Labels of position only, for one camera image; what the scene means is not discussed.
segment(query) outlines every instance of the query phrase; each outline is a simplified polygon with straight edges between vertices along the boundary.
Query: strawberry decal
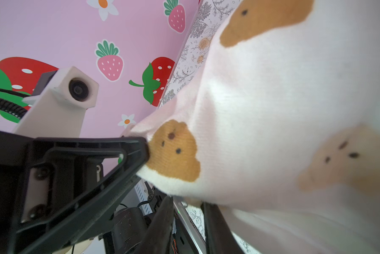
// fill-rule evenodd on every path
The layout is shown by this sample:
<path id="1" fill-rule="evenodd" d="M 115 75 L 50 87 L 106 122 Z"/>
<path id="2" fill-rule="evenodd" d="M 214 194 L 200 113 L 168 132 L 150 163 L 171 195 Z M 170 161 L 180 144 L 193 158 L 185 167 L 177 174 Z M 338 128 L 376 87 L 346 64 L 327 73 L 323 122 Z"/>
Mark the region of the strawberry decal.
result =
<path id="1" fill-rule="evenodd" d="M 170 78 L 174 61 L 167 57 L 158 57 L 149 63 L 142 74 L 143 84 L 136 84 L 132 80 L 129 84 L 143 87 L 143 97 L 153 106 L 157 107 L 162 99 L 163 90 L 166 88 Z"/>
<path id="2" fill-rule="evenodd" d="M 182 33 L 186 28 L 186 14 L 184 7 L 178 4 L 178 0 L 166 0 L 163 3 L 166 8 L 165 14 L 169 16 L 169 25 L 177 33 Z"/>
<path id="3" fill-rule="evenodd" d="M 0 89 L 31 95 L 41 74 L 56 70 L 58 68 L 30 58 L 5 58 L 0 61 Z M 0 98 L 18 104 L 27 110 L 30 109 L 30 106 L 22 102 L 22 97 L 0 92 Z M 0 115 L 9 121 L 19 122 L 17 117 L 1 110 Z"/>
<path id="4" fill-rule="evenodd" d="M 123 60 L 118 52 L 119 48 L 115 47 L 112 42 L 108 44 L 107 40 L 104 40 L 103 43 L 99 42 L 95 51 L 98 56 L 98 70 L 111 82 L 115 82 L 121 77 L 124 67 Z"/>

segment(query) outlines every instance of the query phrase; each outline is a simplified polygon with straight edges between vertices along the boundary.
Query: black eye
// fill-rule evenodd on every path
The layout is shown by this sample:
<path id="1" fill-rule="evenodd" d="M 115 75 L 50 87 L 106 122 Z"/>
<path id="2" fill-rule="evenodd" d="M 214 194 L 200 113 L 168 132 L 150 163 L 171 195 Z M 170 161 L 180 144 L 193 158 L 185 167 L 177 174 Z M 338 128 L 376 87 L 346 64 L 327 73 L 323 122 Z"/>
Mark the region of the black eye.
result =
<path id="1" fill-rule="evenodd" d="M 338 148 L 341 150 L 341 149 L 345 148 L 347 145 L 348 145 L 348 141 L 345 141 Z"/>
<path id="2" fill-rule="evenodd" d="M 351 158 L 356 159 L 356 158 L 358 158 L 358 157 L 360 156 L 360 154 L 357 153 L 357 152 L 352 152 L 352 153 L 350 153 L 348 156 L 350 156 Z"/>

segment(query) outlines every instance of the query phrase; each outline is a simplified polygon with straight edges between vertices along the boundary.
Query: wire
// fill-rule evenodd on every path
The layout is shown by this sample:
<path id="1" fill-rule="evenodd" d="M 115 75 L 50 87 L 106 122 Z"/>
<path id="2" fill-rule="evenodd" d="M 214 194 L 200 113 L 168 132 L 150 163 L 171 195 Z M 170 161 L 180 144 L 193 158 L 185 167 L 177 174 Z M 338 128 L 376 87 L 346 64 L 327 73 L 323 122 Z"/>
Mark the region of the wire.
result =
<path id="1" fill-rule="evenodd" d="M 5 111 L 15 117 L 22 119 L 22 117 L 28 112 L 25 108 L 0 98 L 0 110 Z"/>
<path id="2" fill-rule="evenodd" d="M 176 247 L 175 251 L 177 252 L 177 254 L 179 254 L 178 249 L 177 249 L 176 239 L 173 239 L 173 241 L 174 241 L 174 246 Z"/>
<path id="3" fill-rule="evenodd" d="M 148 201 L 142 201 L 142 202 L 140 202 L 137 207 L 140 207 L 141 205 L 149 204 L 150 202 L 152 202 L 153 197 L 155 196 L 155 192 L 153 190 L 152 190 L 152 192 L 153 192 L 152 193 L 152 197 Z"/>
<path id="4" fill-rule="evenodd" d="M 174 249 L 173 243 L 172 243 L 172 249 L 173 249 L 174 254 L 177 254 L 176 250 Z"/>
<path id="5" fill-rule="evenodd" d="M 27 94 L 22 94 L 20 92 L 16 92 L 16 91 L 12 91 L 12 90 L 6 90 L 6 89 L 1 89 L 0 88 L 0 92 L 2 93 L 7 93 L 7 94 L 12 94 L 12 95 L 16 95 L 16 96 L 19 96 L 19 97 L 22 97 L 22 98 L 25 98 L 25 97 L 29 97 L 30 95 L 27 95 Z"/>

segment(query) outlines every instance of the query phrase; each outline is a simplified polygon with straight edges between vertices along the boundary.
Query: brown patch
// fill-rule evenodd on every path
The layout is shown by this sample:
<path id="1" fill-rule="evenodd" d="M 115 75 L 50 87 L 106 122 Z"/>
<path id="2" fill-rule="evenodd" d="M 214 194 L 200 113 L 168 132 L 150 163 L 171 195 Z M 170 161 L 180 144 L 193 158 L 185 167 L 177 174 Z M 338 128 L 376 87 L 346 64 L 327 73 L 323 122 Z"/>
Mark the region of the brown patch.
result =
<path id="1" fill-rule="evenodd" d="M 220 37 L 224 47 L 235 46 L 270 29 L 306 19 L 314 0 L 243 0 Z"/>
<path id="2" fill-rule="evenodd" d="M 380 194 L 380 135 L 376 131 L 360 125 L 334 135 L 298 178 L 303 191 L 335 184 L 349 185 L 369 196 Z"/>
<path id="3" fill-rule="evenodd" d="M 164 123 L 149 142 L 149 150 L 147 166 L 159 174 L 187 182 L 199 177 L 197 144 L 186 123 L 176 120 Z"/>

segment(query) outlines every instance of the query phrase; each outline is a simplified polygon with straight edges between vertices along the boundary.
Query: white flower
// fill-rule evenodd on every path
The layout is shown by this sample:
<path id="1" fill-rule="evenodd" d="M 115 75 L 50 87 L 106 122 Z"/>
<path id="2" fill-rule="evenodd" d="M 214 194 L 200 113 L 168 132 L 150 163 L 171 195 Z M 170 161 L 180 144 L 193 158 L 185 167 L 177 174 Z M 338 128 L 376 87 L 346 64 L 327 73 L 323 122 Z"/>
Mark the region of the white flower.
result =
<path id="1" fill-rule="evenodd" d="M 100 12 L 100 17 L 102 21 L 105 21 L 108 17 L 108 13 L 111 13 L 112 15 L 118 15 L 118 10 L 116 9 L 115 5 L 112 4 L 114 0 L 87 0 L 87 3 Z"/>
<path id="2" fill-rule="evenodd" d="M 130 116 L 122 115 L 122 121 L 118 123 L 119 126 L 124 126 L 125 129 L 130 124 L 136 124 L 136 122 L 133 120 L 135 117 L 135 114 L 131 114 Z"/>

